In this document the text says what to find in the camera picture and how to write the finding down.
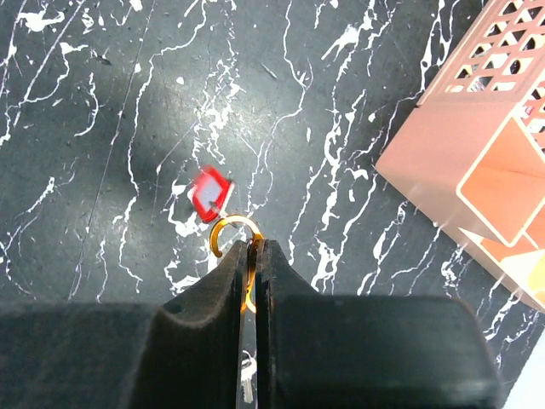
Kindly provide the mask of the orange file organizer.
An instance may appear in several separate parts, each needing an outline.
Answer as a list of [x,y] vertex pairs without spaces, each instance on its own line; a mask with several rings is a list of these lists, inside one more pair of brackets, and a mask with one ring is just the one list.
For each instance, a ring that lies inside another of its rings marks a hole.
[[485,5],[376,170],[519,300],[543,310],[543,2]]

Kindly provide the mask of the key with red tag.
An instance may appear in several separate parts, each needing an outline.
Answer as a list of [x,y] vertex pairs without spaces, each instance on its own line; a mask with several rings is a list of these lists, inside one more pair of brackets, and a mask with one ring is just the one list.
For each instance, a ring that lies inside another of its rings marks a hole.
[[203,223],[212,223],[227,214],[226,207],[235,187],[233,180],[207,165],[199,170],[193,186],[192,205]]

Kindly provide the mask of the orange keyring carabiner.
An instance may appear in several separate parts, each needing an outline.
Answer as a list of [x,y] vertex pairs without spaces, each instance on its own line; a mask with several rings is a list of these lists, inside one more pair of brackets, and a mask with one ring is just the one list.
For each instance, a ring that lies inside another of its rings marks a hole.
[[221,258],[223,253],[220,250],[218,245],[218,239],[221,231],[227,225],[234,225],[235,223],[241,223],[247,227],[252,232],[252,238],[249,244],[249,256],[248,256],[248,279],[245,291],[245,299],[242,307],[242,311],[250,311],[253,314],[256,314],[256,306],[252,301],[252,291],[255,284],[255,269],[256,269],[256,258],[259,245],[265,240],[265,236],[259,229],[258,225],[250,220],[247,216],[241,215],[230,215],[221,218],[211,229],[209,235],[209,247],[212,253],[217,257]]

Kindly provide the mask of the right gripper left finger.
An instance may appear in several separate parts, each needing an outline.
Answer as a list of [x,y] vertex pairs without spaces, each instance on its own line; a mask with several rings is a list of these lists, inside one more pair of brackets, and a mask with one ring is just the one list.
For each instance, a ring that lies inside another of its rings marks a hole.
[[162,305],[1,307],[4,408],[233,408],[247,245]]

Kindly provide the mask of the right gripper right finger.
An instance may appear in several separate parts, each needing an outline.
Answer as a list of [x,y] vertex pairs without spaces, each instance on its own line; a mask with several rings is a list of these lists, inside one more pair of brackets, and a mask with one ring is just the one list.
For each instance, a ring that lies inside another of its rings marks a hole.
[[267,240],[255,259],[261,408],[497,408],[473,311],[435,296],[324,295]]

